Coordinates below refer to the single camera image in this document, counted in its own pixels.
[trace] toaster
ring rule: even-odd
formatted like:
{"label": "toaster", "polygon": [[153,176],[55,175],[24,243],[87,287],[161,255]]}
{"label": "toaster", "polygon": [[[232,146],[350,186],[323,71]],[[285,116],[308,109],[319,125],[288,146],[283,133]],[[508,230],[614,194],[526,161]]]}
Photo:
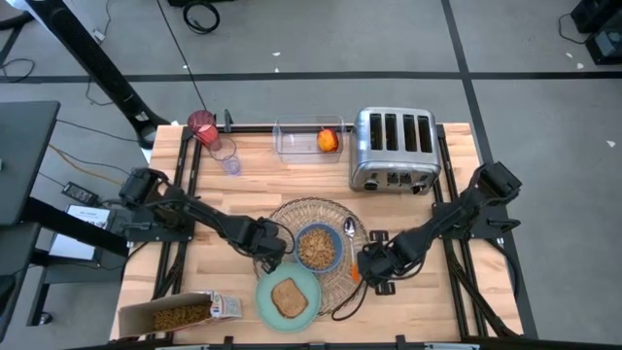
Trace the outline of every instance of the toaster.
{"label": "toaster", "polygon": [[350,134],[350,187],[355,191],[427,193],[440,173],[430,111],[368,107]]}

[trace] wooden table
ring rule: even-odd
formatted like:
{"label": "wooden table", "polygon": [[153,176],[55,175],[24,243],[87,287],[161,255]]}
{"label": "wooden table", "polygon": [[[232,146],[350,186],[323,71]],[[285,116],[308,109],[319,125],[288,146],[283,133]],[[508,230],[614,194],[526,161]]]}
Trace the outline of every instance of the wooden table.
{"label": "wooden table", "polygon": [[[458,191],[463,190],[478,166],[477,152],[467,123],[445,125]],[[182,128],[161,126],[157,132],[151,167],[173,178]],[[345,148],[337,164],[284,164],[272,149],[270,134],[232,134],[238,146],[242,176],[225,176],[207,153],[202,156],[196,194],[228,213],[264,216],[290,200],[320,196],[352,210],[367,230],[387,229],[395,234],[421,225],[431,216],[433,194],[352,192],[348,187],[349,155]],[[187,155],[183,188],[188,185],[193,147]],[[441,174],[443,197],[449,193]],[[127,264],[118,309],[148,301],[154,292],[160,243],[151,243]],[[472,241],[470,249],[479,289],[499,316],[515,332],[521,332],[518,311],[501,254],[484,241]],[[171,263],[175,256],[171,250]],[[207,289],[242,299],[244,317],[217,325],[175,333],[176,343],[223,343],[226,335],[235,343],[393,342],[397,334],[406,341],[457,341],[460,339],[442,243],[436,240],[426,264],[415,278],[398,281],[394,296],[367,293],[361,310],[351,319],[335,323],[319,317],[305,331],[278,333],[259,319],[253,303],[257,284],[253,264],[236,254],[208,227],[198,225],[186,257],[183,292]],[[466,293],[466,315],[471,334],[475,323]],[[117,318],[111,338],[117,338]]]}

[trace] black desk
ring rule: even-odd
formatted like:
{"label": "black desk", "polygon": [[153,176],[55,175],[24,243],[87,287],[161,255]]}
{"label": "black desk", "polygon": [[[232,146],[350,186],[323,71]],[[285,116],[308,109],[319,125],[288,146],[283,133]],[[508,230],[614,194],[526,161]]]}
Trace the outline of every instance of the black desk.
{"label": "black desk", "polygon": [[[94,274],[92,269],[62,263],[66,260],[35,249],[41,227],[114,253],[106,261],[102,259],[102,265],[122,266],[127,256],[124,238],[30,197],[59,107],[54,101],[0,103],[0,275],[14,274],[16,278],[13,293],[0,316],[0,341],[11,322],[31,263],[44,267],[28,321],[31,326],[38,324],[50,284],[87,281],[86,275]],[[71,279],[60,276],[68,274],[72,274]],[[122,268],[117,274],[121,276]]]}

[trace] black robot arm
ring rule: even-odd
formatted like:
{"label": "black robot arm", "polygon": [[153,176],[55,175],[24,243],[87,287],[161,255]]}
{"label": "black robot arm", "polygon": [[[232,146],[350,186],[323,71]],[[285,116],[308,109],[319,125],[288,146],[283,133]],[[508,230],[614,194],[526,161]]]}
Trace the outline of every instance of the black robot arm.
{"label": "black robot arm", "polygon": [[509,203],[521,185],[500,162],[480,166],[459,198],[440,207],[425,224],[400,232],[384,245],[365,245],[357,254],[363,280],[375,287],[385,280],[404,277],[423,263],[435,238],[469,231],[483,207]]}
{"label": "black robot arm", "polygon": [[[160,194],[160,185],[166,186]],[[172,231],[182,231],[190,221],[213,228],[239,254],[257,259],[266,272],[272,272],[286,254],[286,242],[277,237],[279,225],[264,219],[227,215],[188,196],[168,182],[161,171],[141,168],[132,171],[120,191],[123,205],[129,209],[149,208],[155,220]]]}

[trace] cardboard box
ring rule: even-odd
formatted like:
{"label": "cardboard box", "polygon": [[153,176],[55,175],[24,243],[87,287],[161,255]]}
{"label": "cardboard box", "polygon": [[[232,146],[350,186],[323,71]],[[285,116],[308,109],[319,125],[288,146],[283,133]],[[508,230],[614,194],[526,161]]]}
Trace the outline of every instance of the cardboard box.
{"label": "cardboard box", "polygon": [[[171,310],[181,306],[208,305],[210,303],[209,315],[203,320],[172,329],[156,331],[154,328],[154,316],[158,311]],[[119,310],[119,337],[177,331],[187,327],[241,317],[242,303],[238,297],[223,296],[216,291],[184,293],[122,307]]]}

